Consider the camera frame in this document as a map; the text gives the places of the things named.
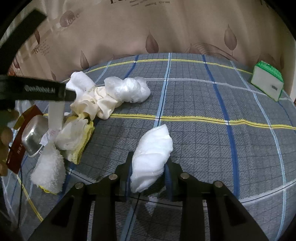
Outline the person left hand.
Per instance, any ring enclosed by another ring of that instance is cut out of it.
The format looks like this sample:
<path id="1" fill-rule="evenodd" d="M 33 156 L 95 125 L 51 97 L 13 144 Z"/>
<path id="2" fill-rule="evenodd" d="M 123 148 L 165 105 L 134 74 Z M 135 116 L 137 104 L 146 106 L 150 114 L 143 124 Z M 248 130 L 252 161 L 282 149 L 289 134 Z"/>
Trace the person left hand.
<path id="1" fill-rule="evenodd" d="M 19 113 L 16 110 L 1 111 L 1 176 L 6 176 L 8 168 L 6 158 L 9 152 L 9 143 L 13 139 L 13 132 L 8 127 L 8 123 L 17 120 Z"/>

